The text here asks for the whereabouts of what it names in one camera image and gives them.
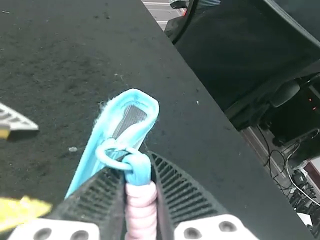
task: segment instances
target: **white plastic piece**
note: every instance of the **white plastic piece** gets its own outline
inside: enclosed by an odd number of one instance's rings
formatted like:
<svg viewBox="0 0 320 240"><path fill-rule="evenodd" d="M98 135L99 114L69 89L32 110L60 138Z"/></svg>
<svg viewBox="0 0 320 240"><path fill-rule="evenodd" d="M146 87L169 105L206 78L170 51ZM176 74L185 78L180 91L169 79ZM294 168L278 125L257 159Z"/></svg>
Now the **white plastic piece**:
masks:
<svg viewBox="0 0 320 240"><path fill-rule="evenodd" d="M312 220L309 214L305 214L305 213L301 213L301 212L297 212L296 213L299 218L301 219L301 221L304 223L304 225L310 225L312 227Z"/></svg>
<svg viewBox="0 0 320 240"><path fill-rule="evenodd" d="M0 102L0 125L8 126L11 131L37 131L39 127L33 121Z"/></svg>
<svg viewBox="0 0 320 240"><path fill-rule="evenodd" d="M37 218L18 226L8 240L100 240L94 223Z"/></svg>
<svg viewBox="0 0 320 240"><path fill-rule="evenodd" d="M224 214L181 222L174 240L257 240L235 216Z"/></svg>

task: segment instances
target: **black tabletop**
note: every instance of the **black tabletop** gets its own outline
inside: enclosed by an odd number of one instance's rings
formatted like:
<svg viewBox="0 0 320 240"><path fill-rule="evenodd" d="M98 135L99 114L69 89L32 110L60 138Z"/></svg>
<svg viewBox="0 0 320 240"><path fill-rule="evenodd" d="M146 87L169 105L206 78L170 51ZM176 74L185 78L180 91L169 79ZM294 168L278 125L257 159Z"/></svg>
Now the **black tabletop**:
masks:
<svg viewBox="0 0 320 240"><path fill-rule="evenodd" d="M260 240L311 239L140 0L2 0L0 79L0 102L40 127L34 139L1 142L2 195L61 201L101 104L138 88L160 105L148 149L191 174Z"/></svg>

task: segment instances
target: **blue strap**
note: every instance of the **blue strap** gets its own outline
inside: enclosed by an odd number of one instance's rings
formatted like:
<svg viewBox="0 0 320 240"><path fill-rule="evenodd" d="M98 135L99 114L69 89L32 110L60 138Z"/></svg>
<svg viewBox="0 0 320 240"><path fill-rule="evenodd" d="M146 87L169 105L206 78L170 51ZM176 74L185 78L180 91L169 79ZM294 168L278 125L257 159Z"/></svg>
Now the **blue strap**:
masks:
<svg viewBox="0 0 320 240"><path fill-rule="evenodd" d="M135 186L148 185L151 181L151 162L143 153L130 154L123 158L123 163L129 164L132 170L125 170L124 176L127 183Z"/></svg>

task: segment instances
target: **yellow object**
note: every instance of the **yellow object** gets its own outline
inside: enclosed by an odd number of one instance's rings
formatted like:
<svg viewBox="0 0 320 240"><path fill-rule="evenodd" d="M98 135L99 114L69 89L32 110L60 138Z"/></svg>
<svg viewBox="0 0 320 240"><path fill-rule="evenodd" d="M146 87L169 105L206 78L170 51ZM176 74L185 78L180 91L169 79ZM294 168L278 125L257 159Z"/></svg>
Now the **yellow object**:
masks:
<svg viewBox="0 0 320 240"><path fill-rule="evenodd" d="M7 139L10 134L9 129L1 129L0 128L0 139Z"/></svg>
<svg viewBox="0 0 320 240"><path fill-rule="evenodd" d="M50 212L52 205L24 196L21 200L0 197L0 232Z"/></svg>

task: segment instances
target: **pink coil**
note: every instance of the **pink coil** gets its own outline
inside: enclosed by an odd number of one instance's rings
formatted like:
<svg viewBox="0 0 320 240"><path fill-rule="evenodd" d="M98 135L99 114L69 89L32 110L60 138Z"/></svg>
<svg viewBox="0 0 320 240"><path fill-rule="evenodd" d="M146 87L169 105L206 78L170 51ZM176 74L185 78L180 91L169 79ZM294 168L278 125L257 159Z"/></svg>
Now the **pink coil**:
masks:
<svg viewBox="0 0 320 240"><path fill-rule="evenodd" d="M148 185L125 184L127 195L125 240L156 240L157 238L157 188L151 181Z"/></svg>

